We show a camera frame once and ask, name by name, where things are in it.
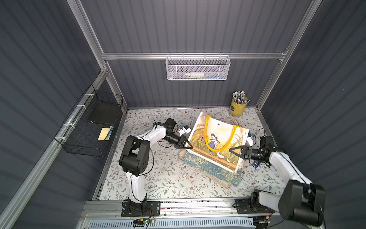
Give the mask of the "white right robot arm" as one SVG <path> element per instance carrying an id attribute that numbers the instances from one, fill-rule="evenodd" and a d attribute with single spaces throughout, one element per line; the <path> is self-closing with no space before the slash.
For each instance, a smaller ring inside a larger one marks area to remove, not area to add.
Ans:
<path id="1" fill-rule="evenodd" d="M 261 216 L 254 224 L 269 224 L 269 218 L 278 212 L 283 220 L 294 221 L 310 229 L 325 229 L 325 189 L 314 184 L 290 160 L 289 156 L 275 145 L 271 136 L 260 137 L 260 147 L 250 145 L 230 148 L 230 153 L 241 159 L 274 167 L 285 184 L 282 195 L 255 189 L 248 198 L 235 199 L 233 208 L 238 214 L 257 213 Z"/>

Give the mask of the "cream tote bag front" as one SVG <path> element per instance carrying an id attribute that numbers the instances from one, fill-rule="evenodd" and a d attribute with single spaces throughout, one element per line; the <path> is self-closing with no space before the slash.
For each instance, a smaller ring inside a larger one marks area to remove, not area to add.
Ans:
<path id="1" fill-rule="evenodd" d="M 230 189 L 232 184 L 236 182 L 236 186 L 238 185 L 238 178 L 234 181 L 234 178 L 230 178 L 232 173 L 222 169 L 221 167 L 214 165 L 206 160 L 197 157 L 193 154 L 188 153 L 186 150 L 182 150 L 179 153 L 179 158 L 192 167 L 195 172 L 197 172 L 200 176 L 210 178 L 211 180 L 219 183 L 221 186 L 226 189 Z"/>

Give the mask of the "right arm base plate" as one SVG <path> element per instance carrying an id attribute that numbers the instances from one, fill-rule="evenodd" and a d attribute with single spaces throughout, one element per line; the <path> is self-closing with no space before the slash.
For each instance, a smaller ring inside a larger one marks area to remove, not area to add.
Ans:
<path id="1" fill-rule="evenodd" d="M 237 198 L 234 200 L 232 207 L 237 211 L 237 214 L 252 214 L 251 199 L 250 198 Z"/>

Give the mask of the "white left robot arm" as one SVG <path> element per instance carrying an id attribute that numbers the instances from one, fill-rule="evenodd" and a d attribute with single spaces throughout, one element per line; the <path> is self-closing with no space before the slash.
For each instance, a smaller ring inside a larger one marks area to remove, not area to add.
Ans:
<path id="1" fill-rule="evenodd" d="M 129 197 L 123 200 L 123 217 L 143 216 L 147 213 L 157 211 L 157 203 L 147 200 L 147 193 L 144 188 L 144 176 L 149 156 L 151 155 L 151 146 L 160 140 L 165 140 L 177 149 L 193 149 L 193 145 L 183 135 L 177 135 L 174 127 L 177 123 L 168 118 L 164 123 L 157 122 L 153 124 L 151 130 L 146 133 L 127 137 L 119 165 L 126 173 L 129 185 Z"/>

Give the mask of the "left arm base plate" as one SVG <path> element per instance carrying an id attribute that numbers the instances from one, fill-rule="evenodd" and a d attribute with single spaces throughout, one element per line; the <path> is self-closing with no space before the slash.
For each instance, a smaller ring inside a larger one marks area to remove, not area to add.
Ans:
<path id="1" fill-rule="evenodd" d="M 121 217 L 157 217 L 160 215 L 160 201 L 143 201 L 135 203 L 130 199 L 122 202 Z"/>

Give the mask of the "cream tote blue print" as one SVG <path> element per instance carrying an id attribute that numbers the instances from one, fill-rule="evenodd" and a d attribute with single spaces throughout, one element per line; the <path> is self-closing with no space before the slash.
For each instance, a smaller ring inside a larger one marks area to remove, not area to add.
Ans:
<path id="1" fill-rule="evenodd" d="M 194 167 L 195 169 L 203 172 L 206 176 L 211 176 L 222 183 L 226 184 L 229 188 L 231 186 L 238 187 L 242 181 L 241 173 L 229 172 L 201 157 L 193 155 L 191 153 L 186 153 L 180 158 L 188 165 Z"/>

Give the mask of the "cream tote yellow handles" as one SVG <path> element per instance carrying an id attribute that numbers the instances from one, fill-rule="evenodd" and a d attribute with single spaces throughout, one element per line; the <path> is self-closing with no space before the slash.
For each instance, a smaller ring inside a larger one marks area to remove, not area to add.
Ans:
<path id="1" fill-rule="evenodd" d="M 247 128 L 216 120 L 201 112 L 188 138 L 193 149 L 187 152 L 237 173 L 243 166 L 243 159 L 231 154 L 229 149 L 247 146 L 248 132 Z"/>

